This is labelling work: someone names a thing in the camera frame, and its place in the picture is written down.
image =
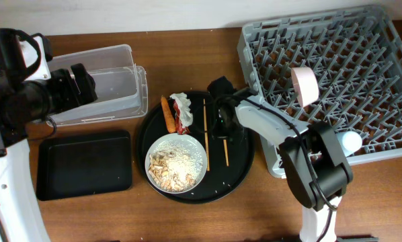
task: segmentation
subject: white tissue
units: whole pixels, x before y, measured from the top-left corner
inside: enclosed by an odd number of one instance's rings
[[[193,115],[190,113],[190,100],[184,93],[175,93],[169,96],[174,99],[180,110],[180,122],[182,122],[182,127],[188,127],[194,121]]]

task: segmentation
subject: white bowl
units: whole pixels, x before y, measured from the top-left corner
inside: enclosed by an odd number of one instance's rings
[[[153,180],[152,176],[149,173],[149,165],[150,165],[150,158],[149,155],[155,152],[156,148],[164,141],[170,141],[170,140],[174,140],[175,142],[182,144],[183,148],[189,150],[189,152],[191,154],[194,153],[200,153],[201,154],[201,159],[202,159],[202,167],[201,167],[201,174],[198,176],[196,183],[194,186],[192,186],[191,188],[188,188],[187,190],[183,190],[180,192],[169,192],[167,190],[164,190],[161,188],[160,185],[156,184],[156,182]],[[167,192],[169,194],[180,194],[180,193],[184,193],[187,191],[190,191],[192,189],[194,189],[202,180],[202,178],[204,178],[204,176],[206,175],[206,171],[207,171],[207,154],[206,154],[206,150],[204,149],[204,147],[201,145],[201,143],[198,142],[198,140],[196,140],[194,137],[190,136],[190,135],[186,135],[186,134],[166,134],[164,136],[162,136],[161,138],[158,138],[158,140],[156,140],[149,148],[149,150],[147,151],[147,155],[145,158],[145,169],[146,169],[146,174],[148,179],[150,180],[150,182],[159,190],[161,190],[162,192]]]

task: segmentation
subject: wooden stick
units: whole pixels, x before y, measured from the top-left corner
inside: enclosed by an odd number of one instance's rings
[[[208,158],[207,111],[206,111],[205,99],[204,99],[204,136],[206,137],[207,171],[210,171],[210,159]]]
[[[223,149],[225,150],[225,160],[227,160],[227,166],[229,166],[227,140],[223,140]]]

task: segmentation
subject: white wall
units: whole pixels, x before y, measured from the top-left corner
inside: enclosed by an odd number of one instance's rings
[[[46,35],[236,27],[254,20],[402,0],[0,0],[0,27]]]

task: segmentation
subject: wooden table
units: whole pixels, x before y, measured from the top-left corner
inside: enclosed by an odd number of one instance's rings
[[[396,22],[402,37],[402,22]],[[237,56],[241,29],[138,32],[52,36],[54,55],[129,44],[137,65],[147,72],[149,108],[161,95],[205,90],[225,75],[245,87]],[[56,136],[123,128],[131,135],[143,118],[59,128]],[[51,128],[29,125],[31,137]],[[36,183],[38,145],[30,142],[32,180]],[[123,192],[39,202],[52,241],[255,241],[297,235],[301,205],[286,180],[267,171],[256,138],[253,167],[227,197],[204,205],[187,205],[158,194],[141,177],[135,163],[133,185]],[[352,167],[337,217],[338,235],[373,235],[402,241],[402,158]]]

